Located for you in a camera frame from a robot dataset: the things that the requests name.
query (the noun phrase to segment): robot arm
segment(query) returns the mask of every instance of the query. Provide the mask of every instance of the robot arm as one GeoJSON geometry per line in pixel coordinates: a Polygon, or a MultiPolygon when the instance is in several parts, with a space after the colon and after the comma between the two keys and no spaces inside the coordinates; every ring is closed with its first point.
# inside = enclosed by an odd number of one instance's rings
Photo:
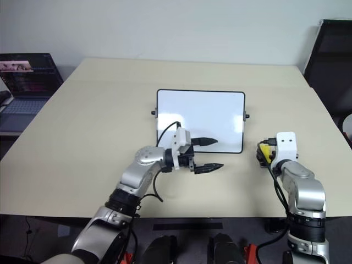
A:
{"type": "Polygon", "coordinates": [[[270,166],[288,193],[288,245],[284,263],[329,264],[329,243],[325,238],[325,191],[312,171],[298,163],[296,136],[278,133],[260,144],[258,160],[270,166]]]}
{"type": "Polygon", "coordinates": [[[101,206],[76,239],[71,254],[61,254],[45,264],[63,263],[116,263],[125,252],[130,226],[140,200],[146,194],[153,177],[172,168],[189,167],[194,173],[206,173],[223,164],[210,163],[197,167],[194,164],[194,145],[210,145],[214,139],[191,139],[190,133],[178,126],[172,148],[147,146],[141,148],[133,163],[125,170],[114,192],[101,206]]]}

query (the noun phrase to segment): yellow object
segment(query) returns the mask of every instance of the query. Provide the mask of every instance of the yellow object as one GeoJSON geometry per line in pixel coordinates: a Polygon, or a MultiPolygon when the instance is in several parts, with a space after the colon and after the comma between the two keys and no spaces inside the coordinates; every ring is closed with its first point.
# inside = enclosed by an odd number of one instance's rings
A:
{"type": "Polygon", "coordinates": [[[266,161],[270,164],[271,163],[271,159],[270,159],[270,146],[266,145],[266,144],[260,144],[259,145],[266,161]]]}

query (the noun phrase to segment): black strip on floor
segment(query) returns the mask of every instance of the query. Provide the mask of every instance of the black strip on floor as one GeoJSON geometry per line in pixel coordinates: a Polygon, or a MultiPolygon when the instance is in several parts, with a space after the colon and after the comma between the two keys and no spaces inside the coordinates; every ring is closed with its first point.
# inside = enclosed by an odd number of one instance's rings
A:
{"type": "Polygon", "coordinates": [[[222,223],[155,224],[153,231],[183,229],[223,229],[222,223]]]}

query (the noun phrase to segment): laptop screen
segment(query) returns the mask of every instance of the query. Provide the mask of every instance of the laptop screen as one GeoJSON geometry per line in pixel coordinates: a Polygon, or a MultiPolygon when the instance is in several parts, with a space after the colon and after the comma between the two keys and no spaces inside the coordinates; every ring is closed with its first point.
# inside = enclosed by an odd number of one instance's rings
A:
{"type": "Polygon", "coordinates": [[[51,96],[63,83],[49,53],[0,54],[0,77],[14,97],[51,96]]]}

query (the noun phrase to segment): whiteboard frame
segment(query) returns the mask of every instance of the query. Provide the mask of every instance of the whiteboard frame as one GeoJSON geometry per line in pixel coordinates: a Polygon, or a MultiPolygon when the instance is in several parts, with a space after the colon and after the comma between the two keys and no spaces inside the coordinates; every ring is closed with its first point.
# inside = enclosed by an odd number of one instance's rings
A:
{"type": "Polygon", "coordinates": [[[211,91],[211,90],[180,90],[180,89],[158,89],[156,92],[156,142],[159,139],[158,134],[158,93],[159,91],[182,91],[182,92],[225,92],[225,93],[236,93],[243,94],[243,129],[242,129],[242,141],[241,141],[241,150],[239,152],[222,152],[222,151],[194,151],[196,153],[227,153],[227,154],[241,154],[243,152],[244,145],[244,130],[245,130],[245,121],[246,121],[246,94],[242,91],[211,91]]]}

